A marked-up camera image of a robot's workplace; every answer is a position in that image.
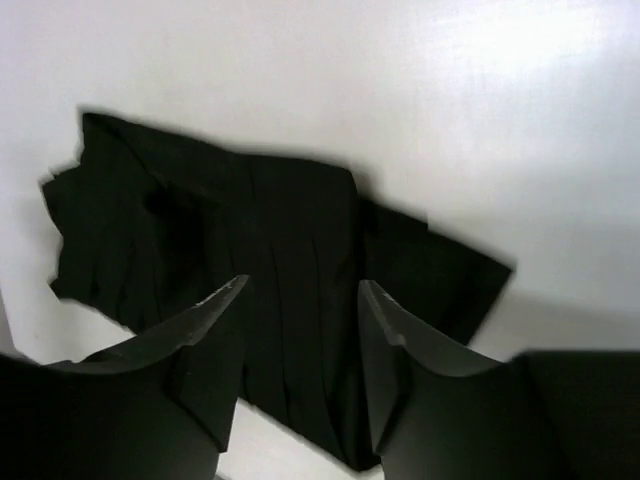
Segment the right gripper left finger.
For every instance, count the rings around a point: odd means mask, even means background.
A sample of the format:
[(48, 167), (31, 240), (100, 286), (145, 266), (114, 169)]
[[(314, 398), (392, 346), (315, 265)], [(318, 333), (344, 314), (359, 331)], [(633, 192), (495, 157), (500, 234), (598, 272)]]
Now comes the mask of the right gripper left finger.
[(140, 335), (44, 367), (46, 478), (214, 478), (240, 390), (249, 291), (237, 276)]

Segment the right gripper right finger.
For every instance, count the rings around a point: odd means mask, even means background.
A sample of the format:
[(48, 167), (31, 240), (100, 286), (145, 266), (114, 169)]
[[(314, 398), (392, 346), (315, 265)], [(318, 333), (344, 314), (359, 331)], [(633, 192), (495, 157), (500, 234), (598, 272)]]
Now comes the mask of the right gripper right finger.
[(358, 292), (371, 445), (387, 479), (552, 479), (555, 439), (521, 360), (450, 339), (377, 283)]

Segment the black pleated skirt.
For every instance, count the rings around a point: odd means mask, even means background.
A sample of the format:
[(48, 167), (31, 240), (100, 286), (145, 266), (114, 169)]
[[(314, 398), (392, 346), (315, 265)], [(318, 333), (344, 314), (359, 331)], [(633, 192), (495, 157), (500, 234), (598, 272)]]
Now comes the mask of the black pleated skirt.
[(62, 237), (55, 295), (140, 333), (247, 275), (242, 398), (356, 472), (370, 444), (357, 322), (378, 282), (460, 343), (506, 263), (359, 193), (351, 171), (80, 115), (77, 165), (42, 187)]

